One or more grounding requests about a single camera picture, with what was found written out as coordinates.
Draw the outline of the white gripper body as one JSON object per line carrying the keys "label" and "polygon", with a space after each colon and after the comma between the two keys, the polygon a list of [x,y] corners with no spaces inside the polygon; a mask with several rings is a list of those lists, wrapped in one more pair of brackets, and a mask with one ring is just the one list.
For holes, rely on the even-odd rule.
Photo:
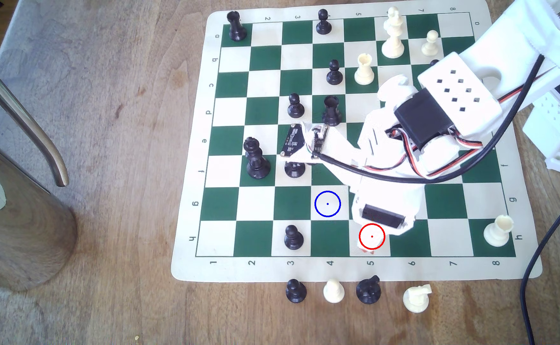
{"label": "white gripper body", "polygon": [[343,163],[355,169],[343,182],[353,193],[351,214],[360,226],[380,225],[399,235],[414,226],[422,206],[423,184],[403,184],[379,177],[417,177],[410,165],[407,143],[398,120],[389,112],[370,112],[363,122],[357,147],[347,143]]}

